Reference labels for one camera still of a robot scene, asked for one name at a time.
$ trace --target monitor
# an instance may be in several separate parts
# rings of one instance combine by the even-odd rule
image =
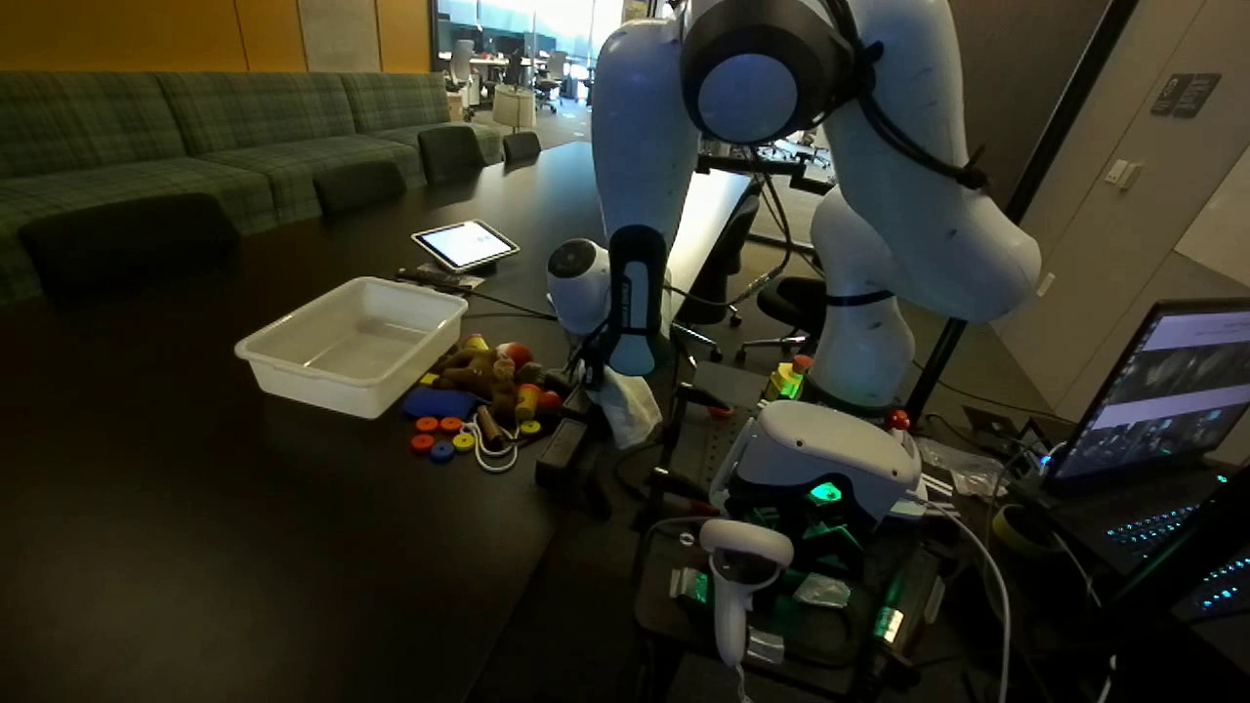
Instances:
[[[1199,459],[1250,411],[1250,300],[1158,300],[1056,453],[1050,485]]]

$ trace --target dark table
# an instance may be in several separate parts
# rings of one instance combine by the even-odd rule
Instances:
[[[470,698],[556,507],[514,472],[408,455],[408,420],[257,393],[233,345],[405,229],[484,218],[522,251],[484,285],[543,310],[596,234],[588,148],[251,239],[110,300],[0,310],[0,698]],[[549,320],[472,300],[466,330],[563,362]]]

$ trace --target white plastic basket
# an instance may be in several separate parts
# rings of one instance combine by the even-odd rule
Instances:
[[[380,419],[455,340],[470,300],[427,285],[353,277],[251,330],[233,355],[278,398]]]

